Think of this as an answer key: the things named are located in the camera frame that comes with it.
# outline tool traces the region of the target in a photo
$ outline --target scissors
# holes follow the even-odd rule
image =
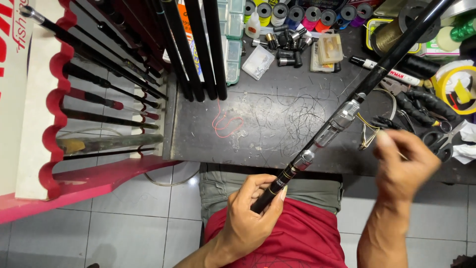
[[[437,131],[430,131],[422,136],[422,141],[442,162],[448,161],[453,155],[453,137],[463,128],[464,121],[459,123],[449,133],[443,134]]]

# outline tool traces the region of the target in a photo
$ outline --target gray pants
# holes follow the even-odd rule
[[[248,175],[272,174],[278,170],[202,163],[200,165],[201,216],[204,224],[215,212],[227,206],[228,196],[238,191]],[[331,213],[340,211],[344,190],[340,175],[301,172],[288,183],[286,198],[323,208]]]

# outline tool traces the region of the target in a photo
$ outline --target hand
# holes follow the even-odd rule
[[[268,174],[249,175],[241,188],[228,197],[227,219],[218,234],[230,258],[228,263],[253,252],[271,234],[283,211],[287,186],[261,214],[251,211],[250,207],[275,179],[276,176]]]
[[[420,138],[404,130],[379,131],[374,154],[380,160],[376,176],[379,195],[390,201],[412,202],[420,186],[441,164]]]

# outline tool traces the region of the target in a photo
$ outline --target fingernail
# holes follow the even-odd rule
[[[283,191],[281,192],[281,195],[279,196],[281,200],[284,201],[284,198],[286,198],[286,192],[288,192],[288,186],[284,186]]]
[[[377,143],[383,146],[389,146],[392,145],[394,141],[385,131],[379,131],[377,132]]]

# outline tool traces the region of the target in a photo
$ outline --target forearm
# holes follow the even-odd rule
[[[174,268],[219,268],[235,261],[223,246],[220,233]]]
[[[357,247],[359,268],[407,268],[405,234],[411,202],[379,196]]]

